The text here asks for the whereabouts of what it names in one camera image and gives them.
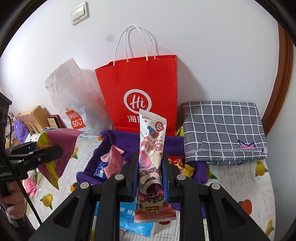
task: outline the black cable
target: black cable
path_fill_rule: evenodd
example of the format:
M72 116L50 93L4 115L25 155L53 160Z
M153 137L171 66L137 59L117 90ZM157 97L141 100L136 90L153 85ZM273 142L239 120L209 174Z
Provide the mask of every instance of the black cable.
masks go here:
M42 221L41 221L41 219L40 219L40 217L39 217L39 215L38 215L38 213L37 213L37 211L36 211L36 209L35 209L32 201L31 201L31 199L29 198L29 196L28 196L28 194L27 194L24 186L22 185L22 183L21 183L21 181L20 181L20 179L18 177L17 172L15 171L15 169L12 166L12 164L10 163L10 161L9 161L8 157L6 156L5 151L4 151L4 149L3 149L3 147L1 145L0 145L0 157L2 158L2 160L4 161L4 163L6 164L6 166L8 167L9 171L13 175L13 177L16 180L17 184L19 185L19 187L20 187L20 189L21 189L21 191L22 191L25 199L27 200L27 202L28 202L29 206L31 207L33 213L35 214L35 217L37 218L39 224L41 225L42 224Z
M10 122L10 137L9 137L9 147L11 147L11 131L12 131L12 126L11 126L11 118L9 115L7 115L9 122Z

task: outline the human hand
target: human hand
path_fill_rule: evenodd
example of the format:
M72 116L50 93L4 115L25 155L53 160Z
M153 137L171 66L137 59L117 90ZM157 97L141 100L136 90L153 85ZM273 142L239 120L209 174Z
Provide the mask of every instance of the human hand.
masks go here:
M0 195L0 204L12 204L7 208L7 213L13 218L22 218L26 211L26 200L23 193L20 190L17 182L9 183L10 195L4 198Z

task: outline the purple cloth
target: purple cloth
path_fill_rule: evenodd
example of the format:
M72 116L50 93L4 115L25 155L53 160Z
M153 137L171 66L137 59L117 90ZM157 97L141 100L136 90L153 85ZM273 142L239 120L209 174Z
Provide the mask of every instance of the purple cloth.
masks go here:
M100 146L94 150L92 158L89 160L85 170L76 174L77 182L88 182L92 185L101 183L100 180L94 177L94 173L97 169L98 162L101 161L101 156L107 154L110 151L112 145L120 148L124 151L122 157L131 161L133 153L140 149L140 134L131 133L125 131L108 130L101 132L104 140ZM163 151L168 156L185 156L184 151L184 138L183 137L172 137L166 136ZM206 163L203 161L193 161L187 163L188 165L195 167L196 171L193 173L192 179L198 183L206 183ZM172 207L176 210L180 210L179 203L172 203Z
M20 144L23 144L30 133L25 124L17 119L14 122L14 130L15 130L15 138L18 140Z

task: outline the blue candy wrapper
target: blue candy wrapper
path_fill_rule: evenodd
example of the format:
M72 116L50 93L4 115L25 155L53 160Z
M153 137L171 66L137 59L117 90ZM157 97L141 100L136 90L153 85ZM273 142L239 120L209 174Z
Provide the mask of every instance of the blue candy wrapper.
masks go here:
M99 161L98 162L98 167L97 167L97 169L96 169L96 171L94 173L94 177L96 177L96 178L98 178L98 179L100 179L102 181L107 180L107 176L106 176L106 174L104 172L104 169L103 169L106 166L108 166L108 162Z
M97 202L95 215L98 215L100 202ZM121 202L120 203L120 217L119 226L121 229L125 229L136 234L140 234L146 237L150 237L154 234L155 225L154 223L135 223L136 202Z

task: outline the white paper bag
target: white paper bag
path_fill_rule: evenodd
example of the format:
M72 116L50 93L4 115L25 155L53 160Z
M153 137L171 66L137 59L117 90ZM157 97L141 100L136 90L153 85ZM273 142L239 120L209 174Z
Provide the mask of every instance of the white paper bag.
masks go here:
M45 81L52 103L68 128L85 131L84 136L100 136L111 129L103 95L85 78L74 59L60 65Z

